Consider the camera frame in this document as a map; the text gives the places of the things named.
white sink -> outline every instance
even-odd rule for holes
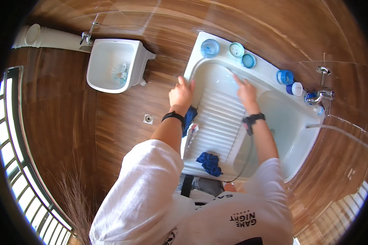
[[[93,89],[108,93],[121,93],[137,84],[144,86],[146,81],[142,77],[149,59],[155,59],[155,54],[147,51],[140,41],[96,39],[89,59],[87,83]]]
[[[201,56],[201,43],[212,38],[220,45],[219,54],[211,59]],[[199,130],[184,150],[183,173],[194,176],[230,181],[243,170],[238,181],[245,181],[256,171],[258,162],[253,141],[241,121],[247,116],[236,95],[238,86],[227,67],[240,79],[246,78],[257,88],[257,101],[266,122],[274,134],[285,182],[292,179],[304,163],[319,134],[319,128],[306,125],[320,124],[324,115],[317,115],[314,107],[289,95],[285,86],[276,80],[277,67],[255,56],[256,65],[244,68],[238,58],[227,55],[231,42],[211,34],[198,35],[184,78],[195,79],[192,106],[198,109],[194,123]],[[202,152],[216,154],[223,173],[214,177],[203,169],[196,158]]]

chrome tap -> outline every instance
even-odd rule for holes
[[[86,39],[87,44],[90,45],[91,44],[90,38],[91,38],[90,33],[86,31],[82,32],[82,40],[79,42],[79,45],[82,45],[84,39]]]
[[[318,66],[318,69],[316,71],[322,74],[322,80],[320,83],[320,85],[322,86],[322,89],[316,93],[316,96],[314,96],[313,94],[309,94],[305,96],[304,98],[305,102],[308,102],[310,105],[319,104],[323,98],[329,99],[330,101],[334,99],[334,91],[332,90],[332,88],[324,86],[326,75],[331,74],[330,70],[324,66]]]
[[[91,25],[91,28],[90,28],[89,32],[86,32],[86,31],[82,32],[82,40],[79,42],[79,45],[82,45],[82,42],[85,39],[86,39],[86,42],[87,42],[88,45],[91,45],[92,44],[92,41],[90,40],[91,33],[93,32],[94,26],[95,25],[98,25],[98,23],[95,22],[95,21],[93,21],[91,24],[92,25]]]

shorts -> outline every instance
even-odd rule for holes
[[[185,179],[185,174],[180,175],[180,179],[178,181],[178,185],[176,188],[176,191],[180,191],[183,186],[183,182]],[[219,194],[224,192],[224,188],[222,185],[222,181],[216,180],[216,179],[206,179],[206,178],[200,178],[200,177],[193,177],[192,181],[192,188],[201,190],[203,192],[209,193],[210,195],[217,197]]]

drain pipe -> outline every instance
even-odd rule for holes
[[[315,124],[315,125],[308,125],[306,126],[307,129],[311,129],[311,128],[327,128],[327,129],[333,129],[333,130],[337,130],[338,132],[343,133],[344,135],[348,136],[349,138],[351,138],[352,140],[355,140],[356,142],[362,144],[365,148],[368,149],[368,144],[364,143],[362,140],[356,138],[354,135],[349,134],[348,132],[341,130],[338,127],[335,126],[331,126],[331,125],[325,125],[325,124]]]
[[[21,28],[12,48],[49,47],[91,53],[93,43],[87,44],[84,42],[79,45],[81,39],[82,37],[78,35],[34,24]]]

wall-mounted pipe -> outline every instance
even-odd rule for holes
[[[79,45],[81,39],[82,37],[78,35],[34,24],[21,28],[12,48],[49,47],[91,53],[93,44],[84,42]]]

